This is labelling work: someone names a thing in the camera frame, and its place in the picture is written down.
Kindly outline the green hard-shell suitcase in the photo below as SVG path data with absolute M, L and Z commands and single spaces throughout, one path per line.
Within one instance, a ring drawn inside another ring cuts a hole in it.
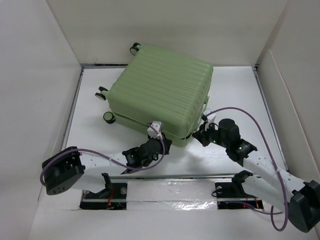
M 176 147 L 184 148 L 207 108 L 214 67 L 211 63 L 151 44 L 135 42 L 134 56 L 112 86 L 95 96 L 107 101 L 117 122 L 145 134 L 153 121 Z

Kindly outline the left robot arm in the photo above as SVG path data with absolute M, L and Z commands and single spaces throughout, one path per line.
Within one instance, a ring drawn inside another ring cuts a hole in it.
M 116 165 L 122 175 L 145 172 L 160 164 L 170 153 L 172 143 L 162 134 L 160 138 L 149 137 L 142 145 L 114 155 L 70 146 L 41 164 L 40 183 L 49 196 L 78 189 L 104 199 L 112 191 L 112 165 Z

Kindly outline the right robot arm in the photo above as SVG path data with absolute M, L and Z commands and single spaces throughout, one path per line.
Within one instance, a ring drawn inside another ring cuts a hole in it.
M 303 233 L 320 221 L 320 185 L 307 182 L 286 170 L 274 167 L 272 160 L 241 138 L 235 121 L 225 118 L 203 123 L 192 135 L 204 147 L 217 144 L 225 148 L 227 156 L 243 171 L 232 178 L 231 191 L 237 197 L 252 195 L 288 214 L 288 220 Z

